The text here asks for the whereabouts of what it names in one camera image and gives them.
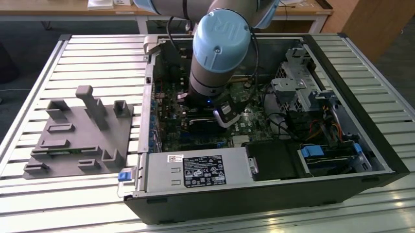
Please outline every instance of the table leg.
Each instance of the table leg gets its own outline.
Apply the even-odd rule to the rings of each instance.
[[[147,16],[137,16],[141,34],[149,34],[147,20],[149,20]]]
[[[47,31],[50,31],[50,30],[53,29],[53,27],[51,27],[51,21],[41,21],[41,22],[42,22],[42,25],[43,25],[45,29],[46,29]]]
[[[325,23],[328,20],[328,16],[318,16],[317,20],[314,21],[309,33],[321,33]]]

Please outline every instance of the barcode sticker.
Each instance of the barcode sticker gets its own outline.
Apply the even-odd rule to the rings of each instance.
[[[117,14],[125,14],[125,15],[133,15],[135,12],[134,11],[117,11]]]
[[[167,162],[169,163],[183,162],[183,155],[182,154],[171,154],[167,157]]]

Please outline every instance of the gray plastic holder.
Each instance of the gray plastic holder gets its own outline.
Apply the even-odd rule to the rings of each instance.
[[[118,173],[126,166],[134,106],[125,100],[103,105],[91,86],[79,86],[77,97],[86,107],[50,102],[26,179]]]

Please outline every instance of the metal panel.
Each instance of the metal panel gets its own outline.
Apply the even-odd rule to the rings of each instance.
[[[63,57],[59,64],[142,62],[145,56],[98,56],[98,57]]]
[[[329,60],[334,65],[362,64],[362,61],[358,58],[350,58],[350,57],[349,58],[330,58]]]
[[[58,72],[53,74],[51,80],[130,78],[145,76],[145,74],[143,69]]]
[[[127,79],[78,79],[69,81],[50,81],[47,89],[77,88],[79,85],[89,83],[94,88],[106,86],[138,86],[145,85],[145,77]]]
[[[146,69],[146,63],[129,62],[129,63],[106,63],[106,64],[58,65],[55,72],[119,70],[119,69]]]
[[[145,50],[67,50],[63,57],[145,55]]]
[[[346,79],[345,80],[346,84],[353,87],[353,86],[381,86],[381,83],[377,79]],[[322,83],[325,86],[330,86],[329,82],[326,79],[322,79]]]
[[[71,44],[67,46],[67,50],[119,50],[119,49],[143,49],[143,43]]]
[[[73,38],[70,44],[143,43],[145,37]]]
[[[135,56],[142,55],[142,43],[118,43],[115,39],[143,38],[141,35],[81,35],[74,38],[93,39],[93,44],[70,44],[63,52],[66,58],[89,56]],[[334,59],[354,58],[353,49],[336,34],[320,35],[317,40],[322,50]],[[91,70],[89,59],[82,67],[86,70],[50,72],[45,87],[58,88],[45,90],[38,95],[34,108],[46,109],[50,99],[66,98],[70,106],[82,106],[83,102],[75,98],[75,86],[70,82],[93,83],[97,88],[94,95],[102,97],[105,104],[123,98],[135,106],[139,114],[143,89],[141,86],[115,84],[113,80],[130,80],[130,84],[142,82],[145,68],[127,68],[99,71]],[[22,178],[23,167],[27,163],[30,151],[39,139],[47,115],[45,111],[27,114],[30,120],[21,125],[21,134],[17,135],[17,144],[11,148],[11,163],[7,163],[0,179],[0,231],[66,231],[71,233],[90,232],[397,232],[412,230],[415,227],[415,129],[414,114],[401,100],[393,95],[394,90],[385,85],[386,80],[373,72],[374,67],[360,64],[336,65],[341,76],[346,79],[361,103],[378,124],[396,151],[412,170],[412,174],[386,187],[374,188],[353,197],[345,203],[308,207],[299,209],[271,211],[243,216],[230,216],[217,219],[203,219],[174,225],[143,224],[130,208],[121,203],[118,196],[117,174],[105,174],[82,177],[62,177],[39,180]],[[376,80],[382,86],[361,86],[358,83]],[[139,146],[141,121],[135,117],[131,128],[131,139],[127,156],[127,166],[138,164],[139,155],[135,151]],[[133,190],[127,185],[125,191]]]

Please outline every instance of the blue latch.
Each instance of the blue latch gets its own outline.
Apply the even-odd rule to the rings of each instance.
[[[131,171],[123,171],[118,174],[118,181],[131,181],[133,180],[133,172]]]
[[[304,157],[308,158],[310,156],[325,156],[325,152],[322,149],[322,146],[306,146],[304,149],[301,149],[301,152],[304,154]]]
[[[353,146],[356,147],[357,153],[361,154],[364,150],[362,150],[360,143],[356,143]]]

